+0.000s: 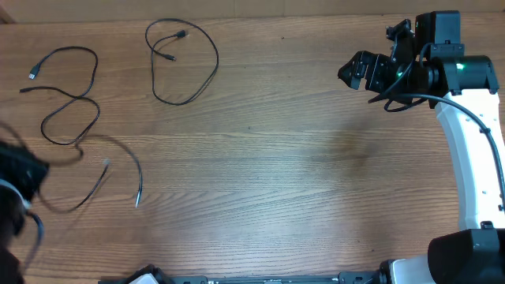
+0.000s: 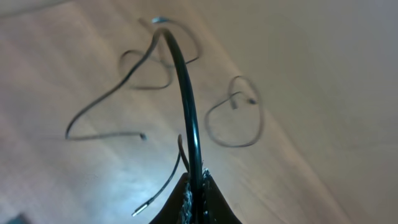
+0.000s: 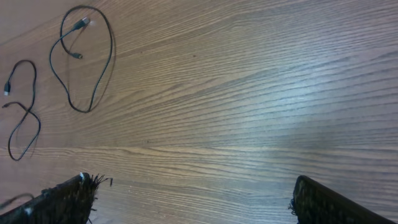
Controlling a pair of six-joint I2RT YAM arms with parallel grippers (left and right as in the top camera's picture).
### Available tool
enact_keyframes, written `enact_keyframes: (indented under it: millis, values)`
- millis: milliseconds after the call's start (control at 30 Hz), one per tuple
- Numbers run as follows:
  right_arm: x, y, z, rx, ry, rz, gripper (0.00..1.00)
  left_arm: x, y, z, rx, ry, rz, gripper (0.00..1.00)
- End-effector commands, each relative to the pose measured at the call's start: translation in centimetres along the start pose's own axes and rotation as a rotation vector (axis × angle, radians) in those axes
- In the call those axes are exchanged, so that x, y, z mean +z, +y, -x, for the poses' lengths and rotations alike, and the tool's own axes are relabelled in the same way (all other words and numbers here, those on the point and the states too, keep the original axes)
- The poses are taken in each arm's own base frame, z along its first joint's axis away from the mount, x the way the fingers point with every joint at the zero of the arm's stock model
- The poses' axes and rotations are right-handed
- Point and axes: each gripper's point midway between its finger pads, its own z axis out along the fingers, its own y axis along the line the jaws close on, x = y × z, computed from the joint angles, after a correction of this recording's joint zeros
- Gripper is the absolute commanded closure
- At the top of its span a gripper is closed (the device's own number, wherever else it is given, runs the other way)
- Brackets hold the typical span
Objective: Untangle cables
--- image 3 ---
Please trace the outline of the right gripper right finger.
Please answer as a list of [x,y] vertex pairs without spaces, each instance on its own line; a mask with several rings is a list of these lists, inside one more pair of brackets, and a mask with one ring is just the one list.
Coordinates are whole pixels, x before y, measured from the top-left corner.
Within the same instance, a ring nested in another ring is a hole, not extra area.
[[395,224],[305,175],[297,177],[289,208],[298,224]]

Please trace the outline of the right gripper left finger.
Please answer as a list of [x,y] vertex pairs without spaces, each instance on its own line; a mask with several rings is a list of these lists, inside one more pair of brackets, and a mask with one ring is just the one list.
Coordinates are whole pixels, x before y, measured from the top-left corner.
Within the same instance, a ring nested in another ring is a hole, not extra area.
[[14,196],[1,203],[5,209],[12,202],[28,197],[22,205],[1,215],[1,224],[86,224],[91,223],[90,213],[94,210],[96,193],[101,183],[107,181],[103,175],[89,175],[86,172],[56,185],[43,189],[37,197],[30,193]]

